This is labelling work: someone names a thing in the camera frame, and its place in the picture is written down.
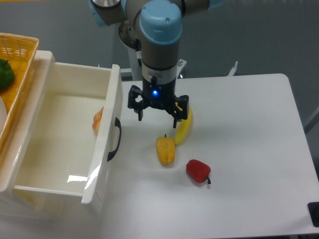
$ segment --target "woven basket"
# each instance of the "woven basket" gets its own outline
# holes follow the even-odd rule
[[[0,97],[7,111],[6,122],[0,134],[0,152],[16,118],[38,44],[37,38],[0,33],[0,58],[9,60],[15,75],[14,82],[7,89],[0,91]]]

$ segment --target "yellow banana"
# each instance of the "yellow banana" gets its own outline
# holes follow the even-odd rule
[[[187,136],[187,133],[190,129],[191,126],[191,122],[192,122],[192,111],[191,108],[189,107],[189,112],[188,112],[188,117],[187,119],[182,119],[177,130],[176,130],[176,134],[175,134],[175,138],[174,138],[174,142],[175,145],[179,145],[181,144],[184,139]]]

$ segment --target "gray floor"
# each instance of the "gray floor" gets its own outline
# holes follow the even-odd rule
[[[226,0],[183,20],[180,57],[186,77],[283,73],[290,79],[302,122],[319,105],[319,0]],[[117,26],[99,28],[87,1],[0,3],[0,32],[40,39],[56,61],[129,68]],[[319,126],[307,135],[319,168]]]

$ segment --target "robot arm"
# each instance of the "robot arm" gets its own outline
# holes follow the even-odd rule
[[[176,97],[181,18],[223,4],[224,0],[88,0],[99,25],[128,20],[142,48],[143,90],[132,86],[128,107],[142,120],[143,109],[165,110],[174,124],[188,116],[188,96]]]

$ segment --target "white drawer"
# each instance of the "white drawer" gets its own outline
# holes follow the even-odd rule
[[[34,204],[39,198],[74,200],[98,213],[106,192],[108,156],[120,143],[120,67],[55,63],[48,80],[13,191]],[[93,116],[101,107],[96,136]]]

